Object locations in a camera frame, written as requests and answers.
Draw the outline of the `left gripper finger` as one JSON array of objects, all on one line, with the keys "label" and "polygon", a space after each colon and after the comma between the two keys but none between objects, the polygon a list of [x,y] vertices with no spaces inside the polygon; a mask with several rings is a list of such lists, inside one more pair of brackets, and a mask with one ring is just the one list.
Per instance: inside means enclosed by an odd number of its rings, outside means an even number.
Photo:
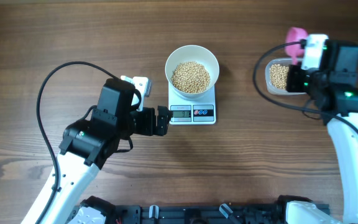
[{"label": "left gripper finger", "polygon": [[155,134],[158,136],[164,136],[167,134],[169,122],[165,119],[158,119],[156,125]]},{"label": "left gripper finger", "polygon": [[166,106],[158,106],[158,119],[164,120],[166,122],[170,122],[173,112],[170,111]]}]

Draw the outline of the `pink plastic measuring scoop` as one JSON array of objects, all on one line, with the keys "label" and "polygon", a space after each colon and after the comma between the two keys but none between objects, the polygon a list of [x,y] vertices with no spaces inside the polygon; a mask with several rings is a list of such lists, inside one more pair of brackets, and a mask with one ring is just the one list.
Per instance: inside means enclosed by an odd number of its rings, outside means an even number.
[{"label": "pink plastic measuring scoop", "polygon": [[[305,29],[299,27],[291,27],[287,32],[285,43],[289,44],[292,42],[301,42],[306,40],[308,33]],[[304,55],[304,46],[302,44],[288,45],[285,47],[285,53],[291,58],[291,64],[297,65],[298,58]]]}]

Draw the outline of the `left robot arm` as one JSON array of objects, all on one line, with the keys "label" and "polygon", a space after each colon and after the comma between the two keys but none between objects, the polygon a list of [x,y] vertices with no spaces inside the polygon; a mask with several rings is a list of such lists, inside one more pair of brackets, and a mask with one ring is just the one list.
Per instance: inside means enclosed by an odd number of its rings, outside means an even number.
[{"label": "left robot arm", "polygon": [[58,170],[51,171],[24,223],[65,223],[107,158],[121,152],[120,141],[130,141],[132,134],[166,135],[169,109],[143,106],[150,85],[146,77],[106,80],[98,104],[64,130]]}]

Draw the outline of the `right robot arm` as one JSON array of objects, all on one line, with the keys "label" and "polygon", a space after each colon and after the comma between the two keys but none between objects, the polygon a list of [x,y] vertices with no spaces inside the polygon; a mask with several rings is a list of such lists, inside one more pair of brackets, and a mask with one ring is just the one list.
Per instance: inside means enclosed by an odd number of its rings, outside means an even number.
[{"label": "right robot arm", "polygon": [[341,174],[344,223],[358,223],[358,45],[325,36],[300,41],[302,61],[290,66],[288,92],[315,101],[333,141]]}]

